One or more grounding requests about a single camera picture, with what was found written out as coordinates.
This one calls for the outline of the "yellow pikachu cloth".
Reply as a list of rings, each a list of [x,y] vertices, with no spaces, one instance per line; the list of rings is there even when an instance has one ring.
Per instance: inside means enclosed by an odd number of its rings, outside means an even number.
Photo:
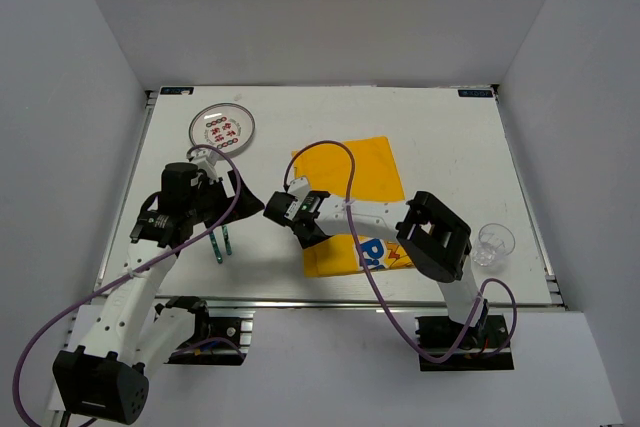
[[[356,200],[397,202],[405,199],[389,141],[385,137],[344,143],[356,162],[351,197]],[[344,196],[351,163],[343,149],[323,144],[303,153],[293,162],[295,177],[306,177],[315,190]],[[413,266],[397,243],[359,236],[370,270],[406,269]],[[352,237],[337,235],[303,250],[307,277],[352,275],[362,271]]]

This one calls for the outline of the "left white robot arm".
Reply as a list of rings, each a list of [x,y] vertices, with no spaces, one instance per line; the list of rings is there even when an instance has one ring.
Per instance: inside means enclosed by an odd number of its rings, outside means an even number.
[[[196,145],[184,162],[169,163],[161,188],[141,206],[130,233],[120,278],[92,327],[72,351],[58,353],[53,374],[67,415],[132,425],[140,417],[150,379],[173,355],[216,342],[208,307],[197,296],[156,301],[180,253],[223,224],[251,217],[263,203],[232,168],[228,196],[215,164],[226,154]]]

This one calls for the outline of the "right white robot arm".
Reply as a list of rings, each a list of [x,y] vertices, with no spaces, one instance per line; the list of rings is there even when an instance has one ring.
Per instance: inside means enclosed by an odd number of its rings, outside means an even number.
[[[399,245],[416,270],[435,281],[446,302],[453,337],[472,346],[488,332],[487,308],[471,268],[471,229],[433,194],[399,202],[347,200],[313,190],[306,178],[274,193],[264,216],[291,229],[302,248],[351,232]]]

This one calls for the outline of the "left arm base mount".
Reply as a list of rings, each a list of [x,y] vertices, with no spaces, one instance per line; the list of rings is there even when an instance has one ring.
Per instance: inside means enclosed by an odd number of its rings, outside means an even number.
[[[154,306],[155,320],[168,310],[186,311],[194,321],[193,335],[172,353],[167,364],[241,366],[248,343],[241,340],[241,317],[212,316],[207,302],[196,296],[171,297]]]

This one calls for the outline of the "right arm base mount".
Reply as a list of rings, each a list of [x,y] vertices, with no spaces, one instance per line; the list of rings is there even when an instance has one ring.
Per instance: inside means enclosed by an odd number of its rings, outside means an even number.
[[[416,318],[418,345],[434,357],[444,355],[456,340],[461,325],[447,316]],[[514,361],[503,315],[489,315],[483,327],[471,327],[455,353],[444,363],[419,358],[421,372],[513,371]]]

